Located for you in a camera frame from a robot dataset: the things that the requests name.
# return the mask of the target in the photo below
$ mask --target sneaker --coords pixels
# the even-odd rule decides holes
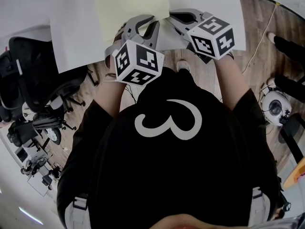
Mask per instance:
[[[276,88],[276,85],[275,85],[275,78],[274,77],[271,77],[267,80],[267,86],[269,88]]]
[[[269,41],[272,42],[273,44],[275,44],[275,42],[274,42],[275,41],[275,36],[276,35],[272,32],[267,33],[267,37],[268,37]]]
[[[181,69],[186,69],[186,70],[190,71],[190,65],[185,60],[180,60],[177,63],[176,68],[177,68],[177,72],[179,72]]]

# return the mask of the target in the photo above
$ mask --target wooden floor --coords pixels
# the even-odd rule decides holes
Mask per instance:
[[[266,0],[241,0],[241,4],[244,14],[247,50],[245,52],[234,51],[234,55],[240,69],[243,71],[262,37],[263,31],[268,24],[275,5]],[[287,40],[294,41],[300,45],[305,45],[304,28],[305,22],[302,19],[282,7],[277,7],[268,31],[273,31],[275,34],[284,37]],[[167,51],[164,52],[164,54],[165,66],[173,69],[175,68],[176,62],[180,59],[188,61],[192,66],[191,73],[197,85],[210,91],[218,99],[221,99],[213,62],[205,65],[197,56],[187,50]],[[93,77],[99,77],[100,80],[102,80],[102,77],[107,72],[102,62],[90,65],[90,68],[96,73],[93,74]],[[291,79],[298,80],[304,75],[304,72],[301,65],[292,62],[282,53],[277,51],[274,45],[264,37],[256,56],[253,58],[250,66],[244,73],[244,76],[254,91],[257,99],[259,99],[262,84],[270,76],[274,76],[275,74],[284,74],[289,76]],[[80,92],[76,94],[74,98],[76,100],[84,100],[88,106],[96,90],[97,89],[93,87],[87,78],[81,85]],[[141,90],[141,87],[132,86],[132,92],[136,99]],[[134,104],[133,99],[130,94],[125,91],[122,98],[121,109],[132,104]],[[291,104],[293,112],[299,112],[305,118],[304,105],[295,99],[291,99]],[[74,112],[67,114],[66,121],[68,124],[78,127],[87,106],[79,107],[74,104],[72,104],[72,106]],[[63,167],[69,153],[71,152],[72,136],[74,131],[67,129],[64,131],[61,130],[61,133],[61,145],[57,146],[50,142],[48,148],[53,153],[50,163],[57,163]],[[290,155],[290,151],[286,145],[282,145],[278,142],[278,133],[279,128],[273,127],[272,125],[267,127],[267,141],[278,162],[278,171],[280,171],[284,167]],[[302,134],[303,131],[300,130],[296,136],[296,140],[299,140]]]

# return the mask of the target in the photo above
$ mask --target black t-shirt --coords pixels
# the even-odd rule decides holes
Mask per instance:
[[[88,194],[92,229],[148,229],[175,214],[247,226],[254,187],[275,208],[275,160],[253,92],[230,111],[198,91],[135,104],[115,119],[93,101],[61,174],[62,222],[80,193]]]

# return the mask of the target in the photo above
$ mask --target yellow paper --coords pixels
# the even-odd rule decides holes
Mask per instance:
[[[169,17],[168,0],[95,0],[104,41],[113,40],[118,29],[130,18],[154,15],[156,20]]]

